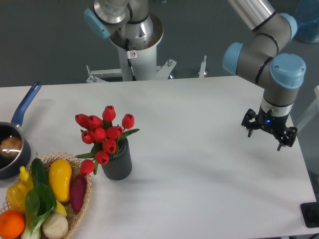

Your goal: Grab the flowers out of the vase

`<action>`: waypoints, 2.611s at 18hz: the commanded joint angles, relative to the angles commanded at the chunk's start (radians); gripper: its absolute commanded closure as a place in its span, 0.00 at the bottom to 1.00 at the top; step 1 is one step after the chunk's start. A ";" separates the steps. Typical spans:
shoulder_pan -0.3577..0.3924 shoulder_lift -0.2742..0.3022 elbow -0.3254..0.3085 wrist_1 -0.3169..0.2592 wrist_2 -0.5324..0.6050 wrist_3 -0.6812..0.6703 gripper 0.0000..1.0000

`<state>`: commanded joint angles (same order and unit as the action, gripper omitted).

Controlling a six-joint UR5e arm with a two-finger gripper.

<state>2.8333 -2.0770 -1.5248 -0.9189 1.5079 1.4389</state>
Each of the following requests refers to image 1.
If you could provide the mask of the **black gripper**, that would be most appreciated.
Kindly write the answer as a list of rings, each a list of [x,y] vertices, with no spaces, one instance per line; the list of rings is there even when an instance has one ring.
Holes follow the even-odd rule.
[[[248,131],[248,137],[251,137],[253,131],[256,129],[261,129],[273,134],[275,137],[280,137],[279,145],[277,147],[277,151],[280,151],[282,147],[292,147],[298,133],[297,127],[286,127],[287,119],[288,115],[275,117],[266,113],[260,107],[257,115],[254,110],[248,109],[243,117],[241,125]]]

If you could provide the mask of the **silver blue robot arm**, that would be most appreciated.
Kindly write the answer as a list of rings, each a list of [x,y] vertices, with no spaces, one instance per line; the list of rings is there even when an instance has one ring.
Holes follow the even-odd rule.
[[[297,22],[289,14],[277,13],[267,0],[231,0],[230,5],[254,34],[248,44],[232,43],[222,65],[229,73],[263,88],[258,112],[249,109],[242,126],[251,135],[262,130],[274,136],[282,147],[293,146],[298,129],[286,122],[303,84],[304,60],[281,53],[297,33]]]

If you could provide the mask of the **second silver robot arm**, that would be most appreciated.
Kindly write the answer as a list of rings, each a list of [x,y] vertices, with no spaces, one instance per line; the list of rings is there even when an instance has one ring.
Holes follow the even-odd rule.
[[[102,39],[115,33],[123,39],[148,39],[154,31],[147,0],[95,0],[84,10],[84,19]]]

